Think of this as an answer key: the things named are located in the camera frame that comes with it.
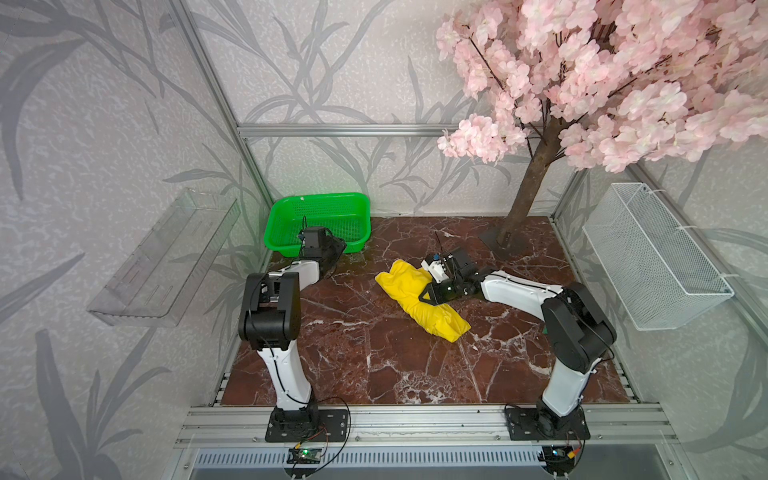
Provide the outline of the green plastic basket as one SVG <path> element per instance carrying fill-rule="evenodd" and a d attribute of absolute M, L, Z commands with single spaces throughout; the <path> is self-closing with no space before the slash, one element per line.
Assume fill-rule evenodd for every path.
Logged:
<path fill-rule="evenodd" d="M 370 200 L 357 192 L 285 197 L 270 210 L 264 244 L 286 258 L 297 257 L 299 234 L 307 227 L 326 227 L 346 242 L 346 253 L 361 252 L 371 236 Z"/>

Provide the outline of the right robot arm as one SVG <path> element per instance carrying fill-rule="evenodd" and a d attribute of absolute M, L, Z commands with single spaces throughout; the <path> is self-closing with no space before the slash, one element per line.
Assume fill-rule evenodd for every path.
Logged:
<path fill-rule="evenodd" d="M 597 365 L 617 339 L 589 289 L 516 277 L 491 267 L 479 268 L 461 248 L 425 257 L 421 266 L 431 281 L 419 295 L 423 303 L 440 306 L 463 297 L 478 297 L 532 315 L 544 323 L 555 364 L 537 402 L 535 418 L 560 425 L 581 405 L 582 394 Z"/>

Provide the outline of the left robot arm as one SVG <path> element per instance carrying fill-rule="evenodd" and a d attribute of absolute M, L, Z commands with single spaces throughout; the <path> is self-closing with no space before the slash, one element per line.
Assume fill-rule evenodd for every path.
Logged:
<path fill-rule="evenodd" d="M 346 242 L 324 226 L 303 228 L 299 257 L 271 272 L 252 273 L 244 284 L 238 334 L 264 361 L 276 392 L 275 425 L 317 425 L 318 407 L 304 373 L 298 338 L 303 289 L 327 276 Z"/>

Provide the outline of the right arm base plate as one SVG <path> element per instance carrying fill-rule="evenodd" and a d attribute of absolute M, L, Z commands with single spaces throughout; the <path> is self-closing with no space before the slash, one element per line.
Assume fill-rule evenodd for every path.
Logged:
<path fill-rule="evenodd" d="M 558 416 L 543 403 L 535 407 L 506 404 L 505 423 L 513 441 L 590 440 L 584 410 L 577 406 L 566 416 Z"/>

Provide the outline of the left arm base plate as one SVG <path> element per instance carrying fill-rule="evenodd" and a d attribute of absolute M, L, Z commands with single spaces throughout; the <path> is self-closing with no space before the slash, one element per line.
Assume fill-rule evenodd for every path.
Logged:
<path fill-rule="evenodd" d="M 341 442 L 347 438 L 350 424 L 350 413 L 346 409 L 304 407 L 285 410 L 275 407 L 267 424 L 265 441 Z"/>

